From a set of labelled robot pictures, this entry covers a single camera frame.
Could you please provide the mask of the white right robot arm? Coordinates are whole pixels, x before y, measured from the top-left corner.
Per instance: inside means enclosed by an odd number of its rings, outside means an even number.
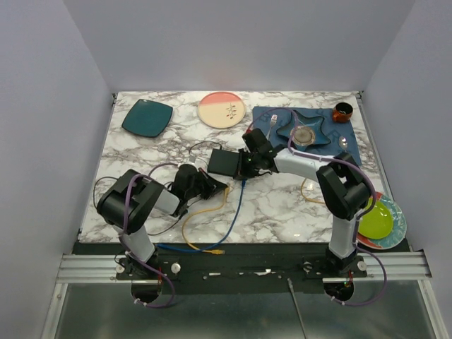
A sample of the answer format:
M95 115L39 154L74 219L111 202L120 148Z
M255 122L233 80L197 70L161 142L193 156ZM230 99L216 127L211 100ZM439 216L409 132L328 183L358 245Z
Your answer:
M333 214L332 236L325 259L326 271L335 277L350 269L357 252L356 233L370 198L376 196L373 184L351 155L320 156L300 152L289 145L272 146L260 129L243 134L246 149L238 151L233 178L251 179L261 171L293 174L317 182L323 201Z

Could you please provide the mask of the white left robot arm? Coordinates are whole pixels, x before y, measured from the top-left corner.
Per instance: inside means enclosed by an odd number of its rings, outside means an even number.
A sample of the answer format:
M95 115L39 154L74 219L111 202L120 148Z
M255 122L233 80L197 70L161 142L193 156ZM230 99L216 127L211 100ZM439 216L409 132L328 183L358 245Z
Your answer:
M157 268L152 258L155 245L144 226L152 210L179 218L187 212L191 199L208 200L226 190L226 184L194 165L180 165L170 188L130 169L103 194L96 210L116 228L121 244L135 257L133 272L148 279Z

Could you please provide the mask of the black network switch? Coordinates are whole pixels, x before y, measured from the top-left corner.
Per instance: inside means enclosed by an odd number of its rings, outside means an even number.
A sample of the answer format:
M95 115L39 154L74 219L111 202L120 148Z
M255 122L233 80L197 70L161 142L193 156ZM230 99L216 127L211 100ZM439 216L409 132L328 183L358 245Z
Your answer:
M213 149L208 162L208 173L233 177L237 167L238 153Z

